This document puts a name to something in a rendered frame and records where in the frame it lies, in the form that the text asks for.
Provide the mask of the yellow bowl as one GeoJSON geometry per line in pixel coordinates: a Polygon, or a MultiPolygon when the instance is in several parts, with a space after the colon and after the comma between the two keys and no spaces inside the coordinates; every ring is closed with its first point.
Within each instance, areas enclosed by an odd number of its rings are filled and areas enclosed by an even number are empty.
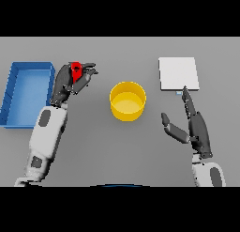
{"type": "Polygon", "coordinates": [[[146,93],[143,87],[135,82],[120,82],[109,95],[112,115],[124,122],[138,119],[146,104],[146,93]]]}

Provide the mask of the blue tray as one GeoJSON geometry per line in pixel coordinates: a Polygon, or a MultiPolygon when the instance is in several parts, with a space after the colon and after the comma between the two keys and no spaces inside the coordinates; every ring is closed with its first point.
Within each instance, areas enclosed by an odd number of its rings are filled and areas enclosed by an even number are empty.
{"type": "Polygon", "coordinates": [[[33,129],[39,111],[50,105],[54,75],[52,62],[12,62],[0,107],[0,127],[33,129]]]}

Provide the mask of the red beaker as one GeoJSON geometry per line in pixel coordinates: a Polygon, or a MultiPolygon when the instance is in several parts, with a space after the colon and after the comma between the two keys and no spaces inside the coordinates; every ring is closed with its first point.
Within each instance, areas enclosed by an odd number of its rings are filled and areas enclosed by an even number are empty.
{"type": "Polygon", "coordinates": [[[75,61],[70,65],[71,74],[72,74],[72,82],[75,84],[83,75],[83,66],[80,62],[75,61]]]}

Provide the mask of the pale square measuring scale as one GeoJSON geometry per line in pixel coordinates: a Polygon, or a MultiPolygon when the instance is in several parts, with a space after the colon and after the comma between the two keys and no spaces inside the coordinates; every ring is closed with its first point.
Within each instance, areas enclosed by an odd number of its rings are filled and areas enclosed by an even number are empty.
{"type": "Polygon", "coordinates": [[[180,92],[200,89],[196,61],[194,57],[160,57],[158,71],[161,91],[180,92]]]}

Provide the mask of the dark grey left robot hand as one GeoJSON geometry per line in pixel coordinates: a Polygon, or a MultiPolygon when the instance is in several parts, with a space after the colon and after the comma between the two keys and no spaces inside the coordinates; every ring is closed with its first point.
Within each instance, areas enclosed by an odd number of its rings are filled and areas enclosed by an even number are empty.
{"type": "Polygon", "coordinates": [[[73,84],[71,65],[72,62],[68,62],[58,72],[53,86],[52,97],[50,105],[53,107],[61,107],[66,102],[71,94],[77,95],[84,87],[88,86],[91,81],[91,77],[94,74],[98,74],[95,69],[95,63],[81,63],[82,64],[82,77],[73,84]]]}

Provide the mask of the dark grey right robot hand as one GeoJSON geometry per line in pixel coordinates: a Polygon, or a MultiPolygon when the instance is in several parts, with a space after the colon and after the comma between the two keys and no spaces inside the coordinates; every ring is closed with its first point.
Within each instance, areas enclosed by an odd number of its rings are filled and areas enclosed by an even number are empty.
{"type": "Polygon", "coordinates": [[[185,105],[185,111],[188,121],[188,131],[184,131],[169,120],[165,113],[161,114],[164,131],[182,144],[191,143],[192,149],[195,150],[202,159],[213,157],[210,146],[210,138],[206,123],[202,114],[194,107],[193,100],[186,86],[183,87],[182,100],[185,105]]]}

